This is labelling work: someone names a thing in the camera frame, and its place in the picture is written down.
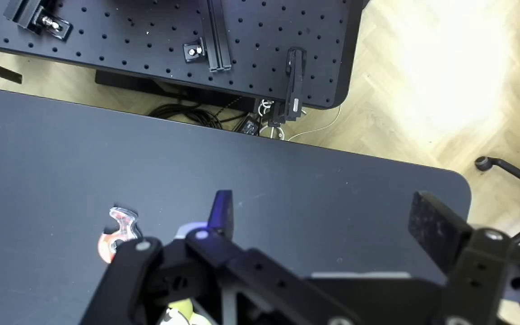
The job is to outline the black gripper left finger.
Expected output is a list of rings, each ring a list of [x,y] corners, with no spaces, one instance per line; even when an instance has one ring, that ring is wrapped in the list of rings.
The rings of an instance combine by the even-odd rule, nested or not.
[[[181,299],[221,325],[358,325],[356,312],[316,285],[233,242],[230,189],[215,195],[208,222],[183,238],[121,242],[80,325],[159,325]]]

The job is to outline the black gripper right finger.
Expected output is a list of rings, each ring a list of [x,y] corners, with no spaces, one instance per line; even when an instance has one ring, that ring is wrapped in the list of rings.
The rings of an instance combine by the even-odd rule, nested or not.
[[[446,274],[434,325],[510,325],[504,299],[520,305],[520,243],[493,227],[472,227],[435,195],[412,198],[408,231]]]

